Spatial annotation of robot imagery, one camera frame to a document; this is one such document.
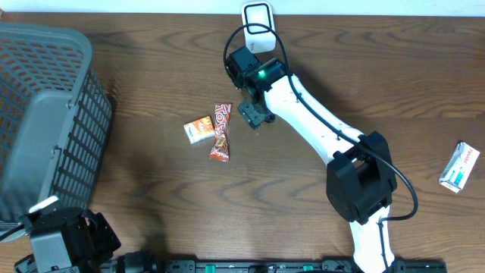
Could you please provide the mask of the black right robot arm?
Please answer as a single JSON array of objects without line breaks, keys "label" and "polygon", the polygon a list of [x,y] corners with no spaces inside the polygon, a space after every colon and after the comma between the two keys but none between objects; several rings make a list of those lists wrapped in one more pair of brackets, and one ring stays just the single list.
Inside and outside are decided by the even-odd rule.
[{"label": "black right robot arm", "polygon": [[387,167],[390,150],[378,132],[364,135],[328,111],[273,58],[262,63],[245,46],[224,62],[238,89],[249,99],[238,109],[253,129],[280,117],[291,125],[327,166],[326,194],[349,222],[353,258],[363,272],[383,272],[394,262],[387,225],[396,176]]}]

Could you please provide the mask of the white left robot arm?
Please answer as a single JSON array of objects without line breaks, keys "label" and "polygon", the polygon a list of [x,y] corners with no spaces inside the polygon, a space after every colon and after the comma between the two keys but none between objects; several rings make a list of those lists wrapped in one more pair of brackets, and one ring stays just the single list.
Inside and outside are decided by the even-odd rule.
[{"label": "white left robot arm", "polygon": [[42,209],[21,218],[33,253],[14,264],[17,273],[99,272],[121,243],[101,213],[77,207]]}]

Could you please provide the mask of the small orange snack packet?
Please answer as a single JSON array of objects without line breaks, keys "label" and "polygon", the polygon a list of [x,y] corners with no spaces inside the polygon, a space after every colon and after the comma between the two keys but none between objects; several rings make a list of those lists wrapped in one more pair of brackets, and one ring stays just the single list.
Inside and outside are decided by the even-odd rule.
[{"label": "small orange snack packet", "polygon": [[191,144],[214,136],[214,127],[210,116],[184,124],[183,128]]}]

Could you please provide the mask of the orange chocolate bar wrapper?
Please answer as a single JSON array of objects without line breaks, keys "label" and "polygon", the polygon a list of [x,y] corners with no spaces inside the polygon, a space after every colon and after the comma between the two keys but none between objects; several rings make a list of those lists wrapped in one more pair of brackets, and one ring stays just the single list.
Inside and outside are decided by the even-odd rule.
[{"label": "orange chocolate bar wrapper", "polygon": [[227,130],[230,123],[230,115],[232,112],[232,103],[215,103],[214,104],[214,145],[211,149],[209,157],[221,162],[228,162],[230,160],[229,142]]}]

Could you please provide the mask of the white blue medicine box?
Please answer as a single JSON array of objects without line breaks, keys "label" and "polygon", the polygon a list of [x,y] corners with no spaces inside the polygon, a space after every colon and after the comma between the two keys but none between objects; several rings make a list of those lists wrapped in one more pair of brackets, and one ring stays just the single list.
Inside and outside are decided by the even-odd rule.
[{"label": "white blue medicine box", "polygon": [[454,193],[463,190],[479,155],[480,152],[467,143],[458,143],[439,183]]}]

